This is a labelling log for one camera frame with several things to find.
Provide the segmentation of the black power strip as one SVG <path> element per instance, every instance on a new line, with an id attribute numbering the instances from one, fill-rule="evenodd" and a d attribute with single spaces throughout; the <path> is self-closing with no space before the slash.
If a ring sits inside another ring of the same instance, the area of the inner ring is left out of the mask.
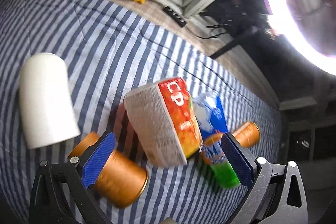
<path id="1" fill-rule="evenodd" d="M 183 28 L 186 26 L 187 22 L 185 19 L 179 15 L 176 11 L 174 11 L 171 7 L 166 6 L 163 9 L 163 12 L 167 14 L 177 25 L 180 26 L 180 28 Z"/>

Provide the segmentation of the small orange cup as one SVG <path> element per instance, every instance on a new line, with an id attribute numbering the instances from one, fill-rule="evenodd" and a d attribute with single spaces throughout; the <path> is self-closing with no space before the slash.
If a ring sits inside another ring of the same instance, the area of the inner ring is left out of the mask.
<path id="1" fill-rule="evenodd" d="M 260 130 L 253 122 L 245 122 L 232 135 L 242 147 L 252 147 L 260 140 Z"/>

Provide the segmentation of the green and blue soda bottle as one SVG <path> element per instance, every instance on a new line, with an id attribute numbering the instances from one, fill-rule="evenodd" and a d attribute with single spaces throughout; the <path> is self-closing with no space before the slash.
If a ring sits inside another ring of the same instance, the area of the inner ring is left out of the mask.
<path id="1" fill-rule="evenodd" d="M 219 93 L 200 94 L 193 99 L 193 108 L 202 136 L 203 161 L 210 166 L 222 188 L 238 187 L 240 181 L 222 149 L 222 136 L 228 133 L 228 128 Z"/>

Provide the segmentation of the brown cork-textured cup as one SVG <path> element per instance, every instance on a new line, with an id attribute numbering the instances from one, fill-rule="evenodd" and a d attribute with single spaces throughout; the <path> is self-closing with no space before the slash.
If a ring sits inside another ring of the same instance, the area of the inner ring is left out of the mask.
<path id="1" fill-rule="evenodd" d="M 96 183 L 91 186 L 115 207 L 125 208 L 139 198 L 146 187 L 148 177 L 145 168 L 138 166 L 115 148 Z"/>

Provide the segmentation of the cream plastic cup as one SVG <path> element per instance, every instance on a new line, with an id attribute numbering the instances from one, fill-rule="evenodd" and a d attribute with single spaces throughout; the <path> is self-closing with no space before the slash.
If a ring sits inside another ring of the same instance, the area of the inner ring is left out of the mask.
<path id="1" fill-rule="evenodd" d="M 22 66 L 19 107 L 28 149 L 46 147 L 80 135 L 67 66 L 53 53 L 35 54 Z"/>

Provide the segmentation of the striped blue white quilt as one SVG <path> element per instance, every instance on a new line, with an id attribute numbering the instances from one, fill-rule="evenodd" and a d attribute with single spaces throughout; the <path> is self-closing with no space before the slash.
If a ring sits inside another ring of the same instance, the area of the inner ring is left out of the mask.
<path id="1" fill-rule="evenodd" d="M 118 149 L 149 173 L 147 187 L 131 206 L 117 209 L 100 200 L 113 223 L 160 223 L 168 217 L 178 223 L 224 223 L 246 192 L 242 186 L 221 189 L 199 155 L 187 166 L 149 164 L 121 105 L 130 89 L 177 76 L 193 97 L 214 90 L 228 129 L 255 122 L 261 139 L 253 154 L 277 161 L 280 113 L 179 36 L 106 0 L 1 0 L 1 195 L 21 223 L 29 219 L 39 163 L 65 162 L 80 141 L 36 150 L 26 146 L 19 76 L 25 61 L 39 52 L 65 61 L 81 134 L 114 132 Z"/>

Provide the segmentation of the orange instant noodle cup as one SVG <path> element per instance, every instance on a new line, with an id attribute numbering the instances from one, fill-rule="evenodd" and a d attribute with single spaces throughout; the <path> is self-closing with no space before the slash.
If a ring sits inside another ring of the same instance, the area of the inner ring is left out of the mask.
<path id="1" fill-rule="evenodd" d="M 184 79 L 173 77 L 135 88 L 123 104 L 152 165 L 184 166 L 200 149 L 202 136 Z"/>

